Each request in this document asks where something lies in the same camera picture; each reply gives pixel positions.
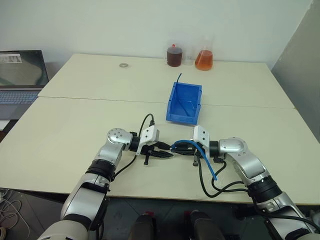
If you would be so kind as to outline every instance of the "beaker with orange liquid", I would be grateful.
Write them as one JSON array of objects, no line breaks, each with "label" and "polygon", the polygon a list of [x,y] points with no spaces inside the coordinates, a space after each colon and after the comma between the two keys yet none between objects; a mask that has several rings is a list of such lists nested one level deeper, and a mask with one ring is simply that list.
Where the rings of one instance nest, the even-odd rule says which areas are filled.
[{"label": "beaker with orange liquid", "polygon": [[195,60],[195,67],[201,71],[208,71],[212,68],[213,62],[214,55],[212,53],[212,42],[206,39],[204,47]]}]

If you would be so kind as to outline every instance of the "floor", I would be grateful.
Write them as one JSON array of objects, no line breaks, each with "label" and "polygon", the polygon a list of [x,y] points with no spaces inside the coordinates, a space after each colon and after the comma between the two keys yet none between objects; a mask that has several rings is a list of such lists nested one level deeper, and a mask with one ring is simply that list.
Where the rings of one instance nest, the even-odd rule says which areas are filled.
[{"label": "floor", "polygon": [[[29,240],[36,240],[51,224],[60,219],[61,203],[12,191],[10,202],[20,200],[20,214],[30,226]],[[104,219],[105,240],[126,240],[132,224],[140,214],[153,212],[157,224],[158,239],[183,239],[184,212],[200,210],[206,212],[220,226],[224,235],[239,235],[241,240],[270,240],[261,217],[238,220],[233,216],[236,205],[196,201],[158,199],[111,198]],[[2,227],[12,225],[15,218],[1,223]],[[6,240],[24,240],[28,229],[22,220],[7,232]],[[93,232],[90,239],[95,239]]]}]

